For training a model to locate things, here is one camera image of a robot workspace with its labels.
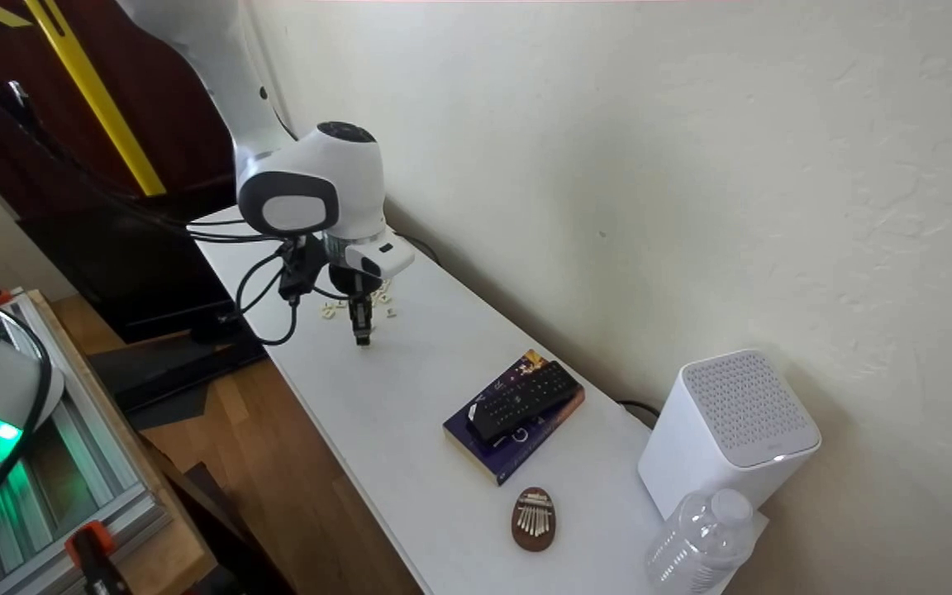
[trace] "plastic container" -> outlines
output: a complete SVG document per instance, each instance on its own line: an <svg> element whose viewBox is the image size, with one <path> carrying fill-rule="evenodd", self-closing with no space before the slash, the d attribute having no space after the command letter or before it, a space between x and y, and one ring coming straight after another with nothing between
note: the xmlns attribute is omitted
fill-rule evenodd
<svg viewBox="0 0 952 595"><path fill-rule="evenodd" d="M751 560L758 512L733 490L692 494L647 552L650 595L703 595Z"/></svg>

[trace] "yellow pole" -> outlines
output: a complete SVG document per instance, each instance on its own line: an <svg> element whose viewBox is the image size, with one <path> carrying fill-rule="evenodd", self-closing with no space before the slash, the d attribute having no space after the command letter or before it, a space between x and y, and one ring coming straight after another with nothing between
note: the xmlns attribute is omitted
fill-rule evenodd
<svg viewBox="0 0 952 595"><path fill-rule="evenodd" d="M163 196L165 193L163 177L154 176L148 156L141 152L132 127L123 118L119 106L113 101L113 94L106 89L102 76L91 68L80 35L71 33L68 20L59 13L55 0L22 0L22 4L35 15L55 59L68 68L87 106L102 123L119 159L134 176L141 196Z"/></svg>

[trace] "white desk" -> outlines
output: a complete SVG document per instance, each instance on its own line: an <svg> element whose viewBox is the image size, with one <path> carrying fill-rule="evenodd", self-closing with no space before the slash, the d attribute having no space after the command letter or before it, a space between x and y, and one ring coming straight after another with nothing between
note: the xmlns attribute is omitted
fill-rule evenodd
<svg viewBox="0 0 952 595"><path fill-rule="evenodd" d="M275 243L202 243L202 250L235 292L252 260ZM252 280L252 295L267 277L271 267ZM577 413L506 485L495 485L449 442L441 421L523 349L552 349L423 254L386 295L395 318L377 307L370 347L352 345L347 310L328 318L331 300L303 299L294 339L275 347L271 359L423 592L643 595L642 560L662 529L638 483L647 429L585 382ZM256 334L278 338L287 307L271 295L249 321ZM523 552L508 535L508 512L526 485L545 485L557 509L557 535L541 555Z"/></svg>

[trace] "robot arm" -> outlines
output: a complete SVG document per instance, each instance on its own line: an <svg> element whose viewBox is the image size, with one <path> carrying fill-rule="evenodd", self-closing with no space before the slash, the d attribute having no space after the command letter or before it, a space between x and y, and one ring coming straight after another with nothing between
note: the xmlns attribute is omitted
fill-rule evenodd
<svg viewBox="0 0 952 595"><path fill-rule="evenodd" d="M377 139L351 123L320 123L292 139L243 59L239 0L119 0L119 7L206 84L230 132L239 209L254 232L283 241L317 232L331 263L373 277L408 263L413 247L383 221Z"/></svg>

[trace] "black cable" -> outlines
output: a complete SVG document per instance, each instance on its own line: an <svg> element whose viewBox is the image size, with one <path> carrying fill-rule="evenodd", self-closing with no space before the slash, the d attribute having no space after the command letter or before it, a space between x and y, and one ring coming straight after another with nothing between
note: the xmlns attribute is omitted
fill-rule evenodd
<svg viewBox="0 0 952 595"><path fill-rule="evenodd" d="M267 338L256 338L254 329L254 339L260 339L265 347L278 347L278 345L287 345L292 339L292 334L297 334L297 321L299 321L299 300L294 299L294 300L287 300L287 329L281 334L281 338L275 338L275 339L267 339Z"/></svg>
<svg viewBox="0 0 952 595"><path fill-rule="evenodd" d="M71 159L66 149L59 149L52 143L52 137L47 137L35 123L26 123L15 117L15 110L2 106L0 98L0 113L47 156L52 159L55 166L68 169L90 193L91 197L113 205L113 209L123 209L127 215L138 215L146 219L148 224L169 232L169 234L177 234L177 238L190 238L190 241L206 241L206 243L249 243L249 241L267 241L265 234L207 234L207 232L186 232L186 221L163 221L141 209L134 209L134 196L132 193L123 193L108 183L102 183L99 176L91 176L80 159Z"/></svg>
<svg viewBox="0 0 952 595"><path fill-rule="evenodd" d="M331 299L331 300L347 300L347 295L333 295L333 292L323 292L323 289L315 289L315 295Z"/></svg>
<svg viewBox="0 0 952 595"><path fill-rule="evenodd" d="M283 267L278 267L278 274L249 305L239 305L240 318L271 295L271 289L281 280L281 274L283 274Z"/></svg>
<svg viewBox="0 0 952 595"><path fill-rule="evenodd" d="M15 445L9 448L9 457L0 462L0 485L7 483L7 476L13 474L15 458L28 448L28 441L34 441L34 429L39 426L39 416L44 416L44 408L47 408L47 397L48 397L48 349L47 345L39 339L39 334L34 334L28 325L22 325L20 318L0 310L0 318L13 321L39 349L39 382L35 382L35 397L34 397L34 408L26 410L26 421L22 421L22 432L15 441Z"/></svg>
<svg viewBox="0 0 952 595"><path fill-rule="evenodd" d="M243 219L222 219L222 221L190 221L189 227L218 227L218 224L240 224Z"/></svg>
<svg viewBox="0 0 952 595"><path fill-rule="evenodd" d="M252 280L265 263L271 263L275 257L281 257L281 247L271 250L271 254L265 254L265 257L256 257L256 260L240 274L239 292L235 292L235 305L240 307L240 314L252 310L252 307L260 300L260 299L256 299L254 305L243 307L243 289L249 289L249 280Z"/></svg>
<svg viewBox="0 0 952 595"><path fill-rule="evenodd" d="M339 260L333 260L337 267L347 267L351 274L364 274L364 277L373 277L373 280L383 280L379 274L370 274L370 271L364 271L364 267L351 267L351 263L339 263Z"/></svg>
<svg viewBox="0 0 952 595"><path fill-rule="evenodd" d="M275 110L275 118L278 118L278 127L283 130L287 139L294 139L294 143L299 139L299 137L283 123L283 117L281 117L278 110Z"/></svg>
<svg viewBox="0 0 952 595"><path fill-rule="evenodd" d="M275 289L275 280L281 280L283 271L278 271L278 274L256 292L256 299L243 305L243 289L249 289L249 280L252 280L265 263L271 263L275 257L281 257L281 250L283 250L283 243L281 243L278 250L256 257L256 260L240 274L239 292L235 292L235 307L239 307L240 318L265 300L265 295ZM287 345L292 334L297 329L299 299L292 299L292 300L287 300L287 310L292 310L292 314L287 314L287 329L283 329L281 338L271 338L271 339L267 339L267 338L256 338L254 329L252 329L252 338L254 338L256 345L265 345L265 347Z"/></svg>
<svg viewBox="0 0 952 595"><path fill-rule="evenodd" d="M643 413L643 416L650 416L650 421L642 421L643 426L653 426L653 421L662 421L662 410L656 408L650 408L650 404L642 404L642 401L615 401L615 404L620 404L627 413L635 413L638 416L638 410Z"/></svg>

